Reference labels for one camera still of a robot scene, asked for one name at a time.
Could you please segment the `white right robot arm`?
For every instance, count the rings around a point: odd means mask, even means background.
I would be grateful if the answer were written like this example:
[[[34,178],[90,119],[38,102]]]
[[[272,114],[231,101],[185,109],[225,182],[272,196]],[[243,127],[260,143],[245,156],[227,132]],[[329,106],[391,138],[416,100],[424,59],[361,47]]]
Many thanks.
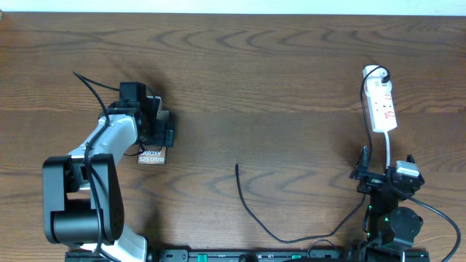
[[[424,185],[413,156],[397,161],[382,174],[369,171],[368,166],[368,149],[364,147],[349,177],[360,181],[357,192],[370,196],[363,221],[366,240],[353,244],[347,257],[351,261],[429,261],[427,251],[413,248],[423,226],[422,217],[399,205]]]

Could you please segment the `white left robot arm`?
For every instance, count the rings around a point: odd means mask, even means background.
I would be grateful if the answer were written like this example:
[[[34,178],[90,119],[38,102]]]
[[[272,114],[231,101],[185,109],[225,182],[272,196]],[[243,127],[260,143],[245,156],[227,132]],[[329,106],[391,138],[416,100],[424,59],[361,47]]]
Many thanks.
[[[162,99],[145,84],[122,82],[90,136],[42,166],[44,234],[68,247],[66,261],[148,261],[149,244],[125,223],[117,165],[126,150],[174,144],[174,124]]]

